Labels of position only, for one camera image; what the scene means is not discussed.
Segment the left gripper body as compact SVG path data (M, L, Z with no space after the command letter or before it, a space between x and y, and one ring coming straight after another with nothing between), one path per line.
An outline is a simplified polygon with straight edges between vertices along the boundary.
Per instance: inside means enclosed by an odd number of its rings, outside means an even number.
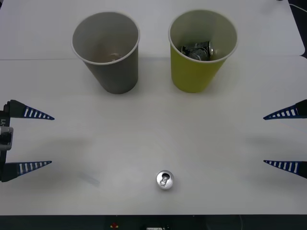
M0 175L6 163L7 151L12 148L12 128L10 127L9 106L0 112Z

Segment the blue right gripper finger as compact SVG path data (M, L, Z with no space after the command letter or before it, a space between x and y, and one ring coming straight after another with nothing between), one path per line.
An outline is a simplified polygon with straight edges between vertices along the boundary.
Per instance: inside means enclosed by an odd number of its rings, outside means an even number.
M300 101L292 106L278 110L265 116L264 120L273 119L306 119L307 118L307 99Z
M306 161L270 161L264 160L264 163L275 168L293 173L303 178L307 178L307 162Z

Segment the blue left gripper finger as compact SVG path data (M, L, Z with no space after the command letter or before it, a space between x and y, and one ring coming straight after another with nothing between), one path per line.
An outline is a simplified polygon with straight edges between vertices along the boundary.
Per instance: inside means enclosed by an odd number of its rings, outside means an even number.
M51 163L52 161L5 163L1 174L1 182L8 182Z
M19 101L10 100L10 117L54 120L55 118Z

